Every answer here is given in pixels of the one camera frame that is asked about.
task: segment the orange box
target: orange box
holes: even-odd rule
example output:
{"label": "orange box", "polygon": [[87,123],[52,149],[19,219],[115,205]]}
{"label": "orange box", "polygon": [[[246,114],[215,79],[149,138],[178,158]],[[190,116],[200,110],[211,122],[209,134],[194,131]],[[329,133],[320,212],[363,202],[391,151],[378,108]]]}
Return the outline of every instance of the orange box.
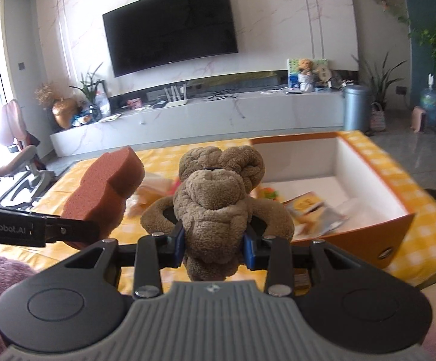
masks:
{"label": "orange box", "polygon": [[[380,268],[402,243],[414,213],[358,150],[338,133],[262,137],[251,140],[266,172],[261,189],[277,191],[282,202],[314,191],[339,210],[354,202],[353,214],[322,238]],[[293,243],[310,238],[295,235]]]}

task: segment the tiled floor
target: tiled floor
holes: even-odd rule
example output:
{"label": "tiled floor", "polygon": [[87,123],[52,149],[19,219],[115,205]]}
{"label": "tiled floor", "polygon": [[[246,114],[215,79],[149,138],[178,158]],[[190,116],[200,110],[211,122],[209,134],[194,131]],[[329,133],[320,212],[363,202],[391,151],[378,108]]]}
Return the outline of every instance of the tiled floor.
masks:
{"label": "tiled floor", "polygon": [[371,139],[386,150],[424,189],[436,189],[436,132],[415,134],[407,115],[392,115],[385,133]]}
{"label": "tiled floor", "polygon": [[[415,134],[409,127],[409,121],[409,115],[406,113],[395,113],[389,115],[387,117],[387,131],[384,133],[377,133],[372,136],[371,139],[398,161],[423,188],[436,189],[436,132]],[[223,136],[187,138],[183,140],[138,145],[133,149],[146,150],[215,140],[231,140],[233,138],[293,133],[303,133],[303,131],[279,130],[253,132],[248,134],[228,134]],[[97,157],[103,152],[105,151],[55,158],[48,163],[48,167],[59,175],[74,162]]]}

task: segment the wall switch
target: wall switch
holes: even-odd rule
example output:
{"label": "wall switch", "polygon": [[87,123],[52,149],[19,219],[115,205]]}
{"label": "wall switch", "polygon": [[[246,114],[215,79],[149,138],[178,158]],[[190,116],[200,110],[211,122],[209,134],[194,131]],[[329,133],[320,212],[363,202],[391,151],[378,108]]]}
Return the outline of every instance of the wall switch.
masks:
{"label": "wall switch", "polygon": [[406,86],[397,85],[396,94],[397,95],[406,95],[408,92],[408,88]]}

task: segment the television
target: television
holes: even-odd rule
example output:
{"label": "television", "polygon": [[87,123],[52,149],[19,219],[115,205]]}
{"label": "television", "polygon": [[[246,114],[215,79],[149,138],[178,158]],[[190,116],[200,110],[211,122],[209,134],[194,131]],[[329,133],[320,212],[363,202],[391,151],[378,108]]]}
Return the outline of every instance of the television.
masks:
{"label": "television", "polygon": [[139,0],[102,16],[116,77],[238,53],[230,0]]}

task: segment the brown plush toy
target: brown plush toy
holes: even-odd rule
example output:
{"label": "brown plush toy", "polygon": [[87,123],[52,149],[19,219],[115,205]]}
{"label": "brown plush toy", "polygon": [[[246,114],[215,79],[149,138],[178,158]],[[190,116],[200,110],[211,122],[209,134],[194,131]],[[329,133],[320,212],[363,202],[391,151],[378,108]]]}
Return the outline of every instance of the brown plush toy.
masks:
{"label": "brown plush toy", "polygon": [[163,212],[174,207],[185,229],[188,276],[192,281],[222,281],[236,273],[242,261],[239,248],[252,218],[261,224],[257,233],[262,236],[289,241],[293,236],[293,220],[281,203],[249,196],[263,175],[263,159],[250,146],[224,152],[216,147],[192,149],[179,162],[181,185],[174,197],[153,203],[141,224],[148,233],[170,233],[175,224]]}

